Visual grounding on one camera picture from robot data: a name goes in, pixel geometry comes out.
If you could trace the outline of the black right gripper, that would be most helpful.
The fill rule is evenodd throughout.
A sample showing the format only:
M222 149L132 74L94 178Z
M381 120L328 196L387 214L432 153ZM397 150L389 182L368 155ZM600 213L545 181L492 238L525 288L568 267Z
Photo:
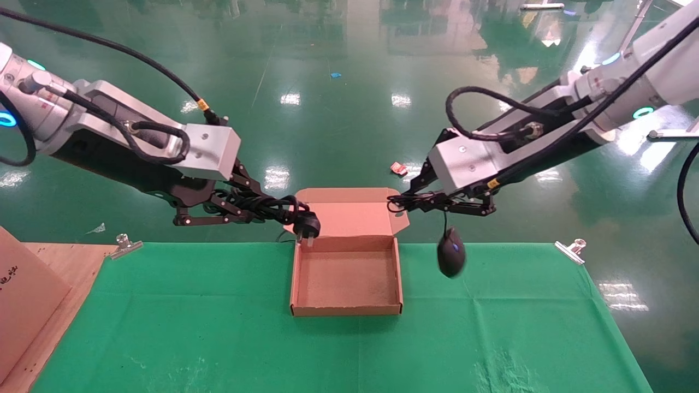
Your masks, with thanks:
M437 181L434 168L424 163L420 173L410 181L403 194L389 197L389 212L441 211L465 216L489 216L496 212L490 195L499 189L522 182L538 172L551 169L611 141L610 132L581 131L558 144L549 154L542 150L556 140L562 131L508 131L497 133L496 141L480 141L472 155L479 177L472 182L472 196L482 198L460 201L442 192L426 191Z

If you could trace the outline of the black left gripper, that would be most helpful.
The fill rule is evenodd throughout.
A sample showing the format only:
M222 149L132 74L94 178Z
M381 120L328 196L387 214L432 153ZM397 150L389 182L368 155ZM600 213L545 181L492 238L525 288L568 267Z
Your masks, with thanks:
M164 165L147 162L103 133L76 131L52 157L138 191L176 208L175 226L285 223L285 201L265 194L242 162L235 161L234 131L189 131L185 160ZM213 194L217 181L229 181L231 194ZM189 209L203 204L207 216Z

